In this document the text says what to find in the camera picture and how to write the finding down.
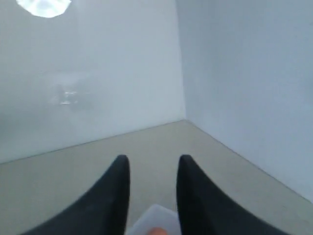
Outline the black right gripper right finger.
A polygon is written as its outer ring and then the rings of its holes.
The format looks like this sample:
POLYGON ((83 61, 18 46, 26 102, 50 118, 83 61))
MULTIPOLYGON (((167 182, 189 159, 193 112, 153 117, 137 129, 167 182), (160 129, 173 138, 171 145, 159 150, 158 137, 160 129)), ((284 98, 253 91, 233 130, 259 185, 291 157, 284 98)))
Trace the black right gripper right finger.
POLYGON ((283 235, 225 194, 190 155, 179 159, 177 208, 183 235, 283 235))

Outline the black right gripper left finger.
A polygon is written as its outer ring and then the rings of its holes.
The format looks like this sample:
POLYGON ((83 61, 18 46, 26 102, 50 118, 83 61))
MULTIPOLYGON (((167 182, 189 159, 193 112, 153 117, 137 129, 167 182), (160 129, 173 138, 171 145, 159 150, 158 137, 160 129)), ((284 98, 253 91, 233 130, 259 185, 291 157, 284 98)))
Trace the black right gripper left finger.
POLYGON ((58 215, 27 235, 123 235, 130 200, 130 163, 119 155, 99 180, 58 215))

